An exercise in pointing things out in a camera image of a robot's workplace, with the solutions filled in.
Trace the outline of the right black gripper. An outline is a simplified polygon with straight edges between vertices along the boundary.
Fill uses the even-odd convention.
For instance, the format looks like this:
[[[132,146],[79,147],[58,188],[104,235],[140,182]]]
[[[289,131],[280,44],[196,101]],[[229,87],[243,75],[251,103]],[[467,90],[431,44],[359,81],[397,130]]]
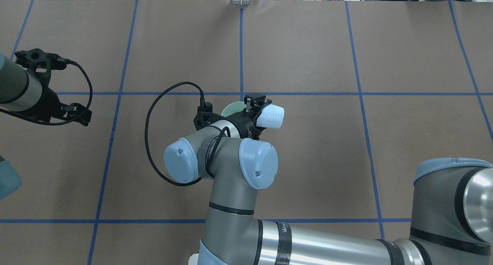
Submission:
[[[263,93],[249,93],[244,96],[245,111],[233,113],[227,116],[227,119],[239,131],[240,138],[260,140],[260,135],[266,128],[257,126],[256,121],[251,119],[249,115],[260,114],[262,109],[271,103],[272,100]]]

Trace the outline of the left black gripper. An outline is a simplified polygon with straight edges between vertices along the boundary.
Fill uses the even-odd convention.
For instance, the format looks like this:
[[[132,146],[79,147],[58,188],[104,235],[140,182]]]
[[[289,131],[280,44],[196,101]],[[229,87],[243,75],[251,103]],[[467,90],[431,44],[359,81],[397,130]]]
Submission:
[[[85,127],[91,122],[93,114],[89,107],[79,103],[63,105],[58,95],[49,87],[43,88],[42,96],[33,108],[36,121],[48,123],[52,118],[64,117],[65,122],[77,122]]]

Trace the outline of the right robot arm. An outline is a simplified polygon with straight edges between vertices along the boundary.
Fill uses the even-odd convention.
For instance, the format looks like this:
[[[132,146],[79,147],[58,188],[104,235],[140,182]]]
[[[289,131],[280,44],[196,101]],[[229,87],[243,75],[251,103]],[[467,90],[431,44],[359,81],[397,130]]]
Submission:
[[[265,96],[165,150],[211,179],[200,265],[487,265],[492,138],[480,97]]]

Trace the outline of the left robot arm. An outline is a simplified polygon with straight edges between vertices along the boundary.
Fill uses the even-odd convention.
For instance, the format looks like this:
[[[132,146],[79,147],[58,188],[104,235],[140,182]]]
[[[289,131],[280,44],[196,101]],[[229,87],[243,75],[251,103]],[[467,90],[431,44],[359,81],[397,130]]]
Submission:
[[[15,60],[1,54],[0,104],[1,112],[24,121],[44,125],[61,126],[77,122],[88,126],[92,119],[90,110],[93,86],[79,63],[42,49],[20,50]],[[64,104],[49,87],[53,70],[65,70],[73,65],[81,71],[89,88],[86,105]]]

